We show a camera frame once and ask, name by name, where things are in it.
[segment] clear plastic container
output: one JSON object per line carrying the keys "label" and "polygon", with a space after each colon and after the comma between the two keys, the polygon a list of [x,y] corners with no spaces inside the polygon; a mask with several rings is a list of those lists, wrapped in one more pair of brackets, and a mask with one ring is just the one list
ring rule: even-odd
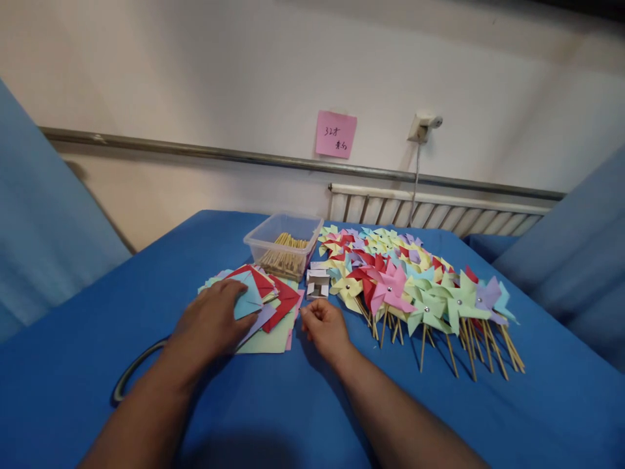
{"label": "clear plastic container", "polygon": [[267,273],[301,281],[323,225],[320,217],[278,213],[250,231],[243,242],[252,250],[254,263]]}

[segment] pink sticky note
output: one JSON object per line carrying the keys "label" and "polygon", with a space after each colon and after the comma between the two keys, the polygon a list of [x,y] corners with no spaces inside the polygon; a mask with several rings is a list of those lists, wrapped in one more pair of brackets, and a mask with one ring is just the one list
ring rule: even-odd
{"label": "pink sticky note", "polygon": [[358,119],[354,116],[319,111],[316,152],[338,158],[349,158],[352,153],[357,122]]}

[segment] blue bed sheet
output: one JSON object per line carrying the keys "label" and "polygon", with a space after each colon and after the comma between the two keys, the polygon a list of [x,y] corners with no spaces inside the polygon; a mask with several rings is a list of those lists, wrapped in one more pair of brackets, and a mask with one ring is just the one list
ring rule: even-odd
{"label": "blue bed sheet", "polygon": [[470,234],[462,240],[489,264],[518,241],[518,236],[496,236],[494,234]]}
{"label": "blue bed sheet", "polygon": [[[242,239],[265,218],[199,212],[0,347],[0,467],[75,466],[112,413],[109,395],[121,372],[171,332],[204,280],[252,260]],[[418,235],[457,269],[470,264],[481,278],[497,273],[449,232],[398,231]],[[527,366],[522,375],[508,362],[510,382],[481,363],[473,382],[455,338],[460,379],[441,337],[437,348],[426,347],[423,373],[420,337],[380,350],[362,317],[346,313],[350,337],[493,467],[623,467],[623,376],[502,280],[521,322],[511,335]],[[209,370],[177,465],[375,464],[343,389],[302,338],[300,321],[290,352],[236,356]]]}

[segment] metal handrail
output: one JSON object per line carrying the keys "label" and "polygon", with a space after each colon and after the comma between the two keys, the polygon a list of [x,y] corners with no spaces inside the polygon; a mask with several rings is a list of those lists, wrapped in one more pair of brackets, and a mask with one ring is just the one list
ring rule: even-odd
{"label": "metal handrail", "polygon": [[[67,130],[51,127],[40,127],[41,132],[51,142],[77,143],[116,149],[138,150],[153,153],[167,153],[174,155],[193,156],[211,160],[226,160],[239,163],[251,163],[321,173],[358,176],[371,179],[392,180],[397,182],[414,182],[415,175],[406,171],[379,169],[366,166],[356,166],[344,163],[324,162],[318,160],[304,160],[264,153],[246,152],[239,150],[204,147],[202,145],[187,145],[160,140],[124,137],[121,135],[97,134],[79,130]],[[539,189],[505,186],[490,182],[478,182],[467,179],[455,179],[441,176],[419,174],[419,184],[439,186],[480,192],[496,193],[501,195],[517,195],[532,199],[560,201],[566,195],[562,192],[553,192]]]}

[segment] left hand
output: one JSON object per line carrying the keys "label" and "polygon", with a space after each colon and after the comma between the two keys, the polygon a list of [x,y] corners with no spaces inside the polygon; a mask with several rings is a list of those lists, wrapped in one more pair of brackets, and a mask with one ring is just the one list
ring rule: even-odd
{"label": "left hand", "polygon": [[234,305],[246,290],[236,280],[220,280],[187,306],[161,354],[184,382],[195,382],[219,355],[234,352],[254,325],[256,313],[234,320]]}

